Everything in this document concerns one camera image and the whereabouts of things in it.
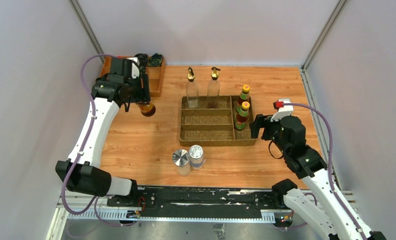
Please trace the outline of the red-lid sauce jar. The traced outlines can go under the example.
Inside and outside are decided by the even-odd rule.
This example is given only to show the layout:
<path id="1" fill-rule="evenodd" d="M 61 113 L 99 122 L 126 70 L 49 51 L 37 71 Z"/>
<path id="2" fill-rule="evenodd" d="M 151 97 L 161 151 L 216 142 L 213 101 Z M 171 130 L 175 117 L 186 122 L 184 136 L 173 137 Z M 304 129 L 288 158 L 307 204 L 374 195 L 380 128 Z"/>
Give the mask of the red-lid sauce jar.
<path id="1" fill-rule="evenodd" d="M 151 117 L 156 112 L 156 106 L 153 104 L 152 101 L 148 102 L 137 102 L 136 105 L 138 106 L 141 114 L 145 117 Z"/>

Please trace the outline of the yellow-cap sauce bottle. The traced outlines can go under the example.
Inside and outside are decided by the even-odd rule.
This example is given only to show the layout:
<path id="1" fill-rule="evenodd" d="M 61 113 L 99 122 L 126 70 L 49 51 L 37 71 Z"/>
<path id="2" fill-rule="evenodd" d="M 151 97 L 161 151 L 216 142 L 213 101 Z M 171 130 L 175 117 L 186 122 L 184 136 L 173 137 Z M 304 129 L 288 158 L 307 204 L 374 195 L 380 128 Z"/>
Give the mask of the yellow-cap sauce bottle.
<path id="1" fill-rule="evenodd" d="M 243 85 L 241 93 L 239 94 L 238 99 L 236 101 L 235 110 L 237 112 L 241 108 L 241 105 L 242 105 L 243 102 L 248 102 L 249 101 L 250 90 L 251 90 L 250 85 L 248 85 L 248 84 Z"/>
<path id="2" fill-rule="evenodd" d="M 234 127 L 236 130 L 241 131 L 245 129 L 246 122 L 249 118 L 250 106 L 251 105 L 248 101 L 244 101 L 238 108 L 234 122 Z"/>

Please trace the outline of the clear oil bottle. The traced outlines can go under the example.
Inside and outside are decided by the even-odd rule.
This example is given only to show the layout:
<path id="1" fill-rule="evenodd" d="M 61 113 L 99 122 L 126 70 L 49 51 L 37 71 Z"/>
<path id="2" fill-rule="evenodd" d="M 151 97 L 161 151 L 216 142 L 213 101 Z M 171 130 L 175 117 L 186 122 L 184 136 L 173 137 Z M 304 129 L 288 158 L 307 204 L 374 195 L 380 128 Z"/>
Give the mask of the clear oil bottle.
<path id="1" fill-rule="evenodd" d="M 199 108 L 199 89 L 195 82 L 195 74 L 191 67 L 188 67 L 187 84 L 186 84 L 186 98 L 190 109 Z"/>

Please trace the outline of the brownish glass oil bottle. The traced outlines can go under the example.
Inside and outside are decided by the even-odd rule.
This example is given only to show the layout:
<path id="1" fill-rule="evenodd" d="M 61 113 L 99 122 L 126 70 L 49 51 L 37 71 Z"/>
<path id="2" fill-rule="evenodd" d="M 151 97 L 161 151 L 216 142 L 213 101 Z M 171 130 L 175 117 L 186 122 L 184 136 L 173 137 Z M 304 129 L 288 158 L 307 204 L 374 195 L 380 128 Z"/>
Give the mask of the brownish glass oil bottle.
<path id="1" fill-rule="evenodd" d="M 213 66 L 211 70 L 211 80 L 207 87 L 207 106 L 209 109 L 216 109 L 221 86 L 219 81 L 220 69 Z"/>

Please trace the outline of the woven wicker divided tray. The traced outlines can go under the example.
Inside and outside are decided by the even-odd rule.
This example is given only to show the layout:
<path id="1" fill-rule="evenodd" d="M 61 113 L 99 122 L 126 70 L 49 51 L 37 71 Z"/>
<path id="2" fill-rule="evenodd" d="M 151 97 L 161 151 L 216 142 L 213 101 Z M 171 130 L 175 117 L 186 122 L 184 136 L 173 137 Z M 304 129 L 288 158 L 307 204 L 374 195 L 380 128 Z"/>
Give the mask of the woven wicker divided tray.
<path id="1" fill-rule="evenodd" d="M 207 97 L 200 96 L 198 108 L 189 108 L 187 97 L 181 98 L 179 143 L 183 147 L 253 146 L 250 123 L 255 119 L 253 106 L 248 111 L 244 129 L 235 128 L 237 95 L 220 95 L 217 108 L 207 108 Z"/>

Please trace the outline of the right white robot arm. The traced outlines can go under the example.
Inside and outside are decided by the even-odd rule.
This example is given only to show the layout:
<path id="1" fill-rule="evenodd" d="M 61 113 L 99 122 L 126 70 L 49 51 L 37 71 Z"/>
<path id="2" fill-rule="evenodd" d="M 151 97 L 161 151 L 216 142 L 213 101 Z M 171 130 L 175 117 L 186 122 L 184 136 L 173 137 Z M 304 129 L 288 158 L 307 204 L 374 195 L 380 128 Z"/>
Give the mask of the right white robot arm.
<path id="1" fill-rule="evenodd" d="M 249 125 L 251 137 L 256 139 L 263 129 L 262 140 L 277 146 L 287 167 L 310 188 L 322 209 L 310 203 L 290 179 L 271 187 L 272 204 L 295 211 L 325 240 L 384 240 L 384 234 L 371 230 L 343 193 L 330 185 L 328 165 L 317 150 L 307 145 L 301 120 L 291 115 L 275 121 L 271 118 L 258 114 Z"/>

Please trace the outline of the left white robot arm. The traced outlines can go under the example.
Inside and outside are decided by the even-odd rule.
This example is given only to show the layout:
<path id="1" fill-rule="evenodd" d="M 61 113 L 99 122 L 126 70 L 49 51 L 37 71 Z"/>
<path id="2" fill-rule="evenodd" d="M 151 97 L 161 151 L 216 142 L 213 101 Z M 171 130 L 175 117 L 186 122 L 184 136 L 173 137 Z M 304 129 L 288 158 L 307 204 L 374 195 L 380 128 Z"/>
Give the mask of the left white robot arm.
<path id="1" fill-rule="evenodd" d="M 59 160 L 55 171 L 63 182 L 63 191 L 91 196 L 120 196 L 126 206 L 139 201 L 137 183 L 133 179 L 112 176 L 100 168 L 102 150 L 110 126 L 124 108 L 132 103 L 151 101 L 149 80 L 140 70 L 137 57 L 110 57 L 110 70 L 96 79 L 87 90 L 90 104 L 79 138 L 67 160 Z"/>

